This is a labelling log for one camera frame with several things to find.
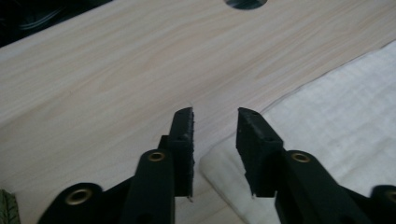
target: white cloth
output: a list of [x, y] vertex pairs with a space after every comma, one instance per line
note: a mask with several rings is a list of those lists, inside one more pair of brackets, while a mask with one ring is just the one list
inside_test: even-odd
[[[340, 185], [365, 196], [376, 185], [396, 186], [396, 41], [302, 86], [262, 114], [286, 150], [312, 154]], [[247, 223], [279, 223], [273, 199], [250, 196], [235, 135], [205, 155], [200, 168]]]

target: wooden table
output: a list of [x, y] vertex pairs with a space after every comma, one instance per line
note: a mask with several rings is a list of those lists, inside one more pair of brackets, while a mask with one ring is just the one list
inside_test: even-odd
[[173, 113], [195, 112], [194, 203], [177, 223], [242, 223], [199, 173], [237, 108], [275, 99], [396, 39], [393, 0], [116, 0], [0, 49], [0, 188], [36, 223], [78, 182], [134, 174]]

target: light wood surface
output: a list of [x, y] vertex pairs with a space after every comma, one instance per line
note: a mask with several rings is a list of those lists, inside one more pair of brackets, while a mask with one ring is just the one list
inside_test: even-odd
[[[104, 189], [193, 106], [195, 160], [275, 99], [396, 39], [393, 0], [123, 1], [0, 49], [0, 188], [36, 223], [78, 182]], [[242, 223], [196, 169], [177, 223]]]

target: green object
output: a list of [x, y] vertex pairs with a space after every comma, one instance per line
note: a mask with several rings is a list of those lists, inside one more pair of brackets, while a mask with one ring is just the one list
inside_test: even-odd
[[0, 189], [0, 224], [21, 224], [15, 196]]

